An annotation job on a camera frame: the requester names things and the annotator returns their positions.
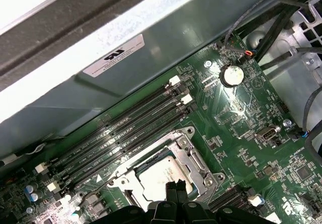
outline capacitor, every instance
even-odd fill
[[[37,183],[31,183],[29,185],[26,186],[25,190],[31,194],[32,192],[34,192],[35,190],[37,190],[38,188],[38,184]]]
[[[290,119],[284,119],[283,126],[284,127],[290,127],[290,126],[292,126],[292,121]]]
[[[70,201],[74,196],[75,196],[75,194],[73,192],[69,192],[65,195],[64,198],[66,201]]]
[[[26,209],[26,213],[28,213],[28,214],[32,214],[33,212],[34,212],[34,208],[32,208],[32,207],[28,207]]]
[[[36,190],[35,192],[30,194],[30,200],[31,201],[37,201],[43,196],[43,193],[41,190]]]
[[[237,65],[225,66],[221,69],[219,78],[221,83],[228,88],[240,85],[244,80],[244,71]]]
[[[76,210],[76,211],[74,211],[74,213],[71,215],[71,219],[72,219],[73,221],[78,221],[78,220],[79,220],[79,218],[81,217],[81,215],[82,215],[82,211],[81,211],[81,210]]]

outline chip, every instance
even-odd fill
[[[253,161],[251,161],[251,160],[247,160],[247,161],[246,161],[246,165],[247,165],[247,166],[251,166],[252,164],[253,164]]]
[[[44,224],[52,224],[51,219],[47,219],[47,220],[45,220],[45,221],[44,221]]]
[[[265,177],[265,175],[263,174],[263,172],[262,172],[262,171],[257,172],[257,173],[256,173],[256,176],[257,176],[257,178],[259,178],[259,179],[263,179],[263,178]]]
[[[60,201],[56,202],[56,203],[55,203],[55,206],[56,206],[56,207],[60,207],[60,206],[61,206],[61,202],[60,202]]]
[[[167,156],[152,165],[149,169],[139,175],[144,196],[148,200],[163,200],[166,196],[166,183],[178,180],[186,181],[186,189],[189,194],[193,188],[190,184],[187,167],[180,166],[176,159]]]
[[[306,166],[298,169],[297,174],[299,175],[301,180],[305,180],[306,178],[308,178],[311,175],[309,169]]]
[[[98,196],[97,195],[91,195],[87,198],[87,203],[89,205],[93,204],[94,202],[96,202],[98,200]]]
[[[4,199],[4,201],[7,201],[7,200],[9,200],[10,198],[11,198],[12,196],[11,196],[11,194],[10,193],[6,193],[6,194],[4,194],[3,195],[3,199]]]
[[[266,174],[266,175],[271,175],[272,173],[273,173],[273,168],[272,168],[272,166],[266,166],[264,169],[263,169],[263,171],[264,171],[264,173]]]
[[[91,214],[97,214],[97,213],[101,212],[102,210],[104,210],[103,204],[98,203],[97,205],[95,205],[93,207],[93,209],[90,210],[90,213]]]

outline integrated circuit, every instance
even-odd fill
[[[264,169],[263,169],[263,171],[264,171],[264,173],[266,174],[266,175],[271,175],[272,173],[273,173],[273,168],[272,168],[272,166],[266,166]]]
[[[311,172],[307,166],[303,166],[302,168],[298,169],[296,172],[301,178],[301,180],[305,180],[311,176]]]

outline white label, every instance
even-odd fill
[[[100,182],[102,180],[102,177],[100,175],[97,175],[96,183]]]
[[[276,224],[280,224],[282,221],[280,218],[278,218],[277,214],[275,212],[271,213],[267,217],[265,217],[266,220],[270,220],[272,222],[275,222]]]
[[[143,46],[143,35],[139,34],[135,38],[126,42],[122,46],[105,55],[100,60],[96,61],[94,64],[84,69],[83,72],[89,74],[92,77],[97,77],[107,69],[111,68],[121,60],[125,59],[129,55],[133,54],[135,51],[142,48]]]

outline cable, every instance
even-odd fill
[[[292,54],[288,51],[288,52],[278,56],[277,58],[273,59],[271,62],[261,65],[260,66],[261,70],[266,70],[266,69],[272,68],[273,66],[278,65],[279,63],[285,61],[286,59],[288,59],[291,56],[292,56]]]
[[[256,30],[259,26],[263,25],[267,21],[271,20],[273,17],[279,15],[282,10],[285,8],[284,4],[279,4],[266,12],[262,13],[261,15],[257,16],[247,24],[236,29],[236,32],[239,34],[241,39],[244,39],[248,36],[251,32]]]
[[[304,3],[308,0],[299,0],[300,2]],[[263,56],[267,53],[270,47],[275,42],[276,38],[285,27],[291,16],[298,10],[298,7],[294,6],[287,6],[281,14],[277,17],[274,24],[271,26],[270,30],[267,32],[265,37],[261,40],[257,47],[257,53],[255,56],[255,60],[259,62]]]
[[[312,129],[305,139],[304,147],[312,155],[312,157],[322,166],[322,158],[315,151],[315,148],[312,145],[313,139],[315,139],[322,132],[322,120]]]
[[[296,50],[297,50],[297,53],[322,54],[322,47],[297,48]],[[282,63],[283,61],[287,60],[291,56],[292,56],[292,54],[288,51],[288,52],[278,56],[277,58],[273,59],[271,62],[261,65],[260,67],[262,70],[272,68],[273,66],[276,66],[279,63]]]
[[[305,107],[304,107],[304,115],[303,115],[303,122],[302,122],[302,129],[303,131],[307,131],[306,125],[307,125],[307,118],[308,118],[308,113],[310,111],[310,108],[315,100],[315,98],[318,96],[318,94],[322,91],[322,87],[316,89],[308,98],[306,101]]]
[[[228,30],[228,32],[225,36],[225,42],[224,42],[224,45],[227,49],[230,49],[235,52],[246,53],[246,51],[243,49],[237,49],[237,48],[232,47],[231,45],[228,45],[229,37],[231,36],[231,34],[235,30],[235,28],[248,16],[248,14],[250,14],[258,5],[260,5],[264,1],[266,1],[266,0],[258,0],[253,6],[251,6],[248,10],[246,10],[246,12],[244,12],[237,19],[237,21],[230,27],[230,29]],[[308,7],[307,4],[299,3],[299,2],[296,2],[293,0],[277,0],[277,1],[280,1],[281,3],[284,3],[284,4],[291,4],[292,6],[297,6],[297,7]]]
[[[248,23],[239,27],[236,30],[236,32],[239,34],[241,39],[244,39],[247,35],[249,35],[251,32],[256,30],[259,26],[263,25],[264,23],[271,20],[276,15],[280,14],[284,10],[284,8],[285,8],[285,5],[282,3],[279,3],[278,5],[258,15],[256,18],[252,19]]]

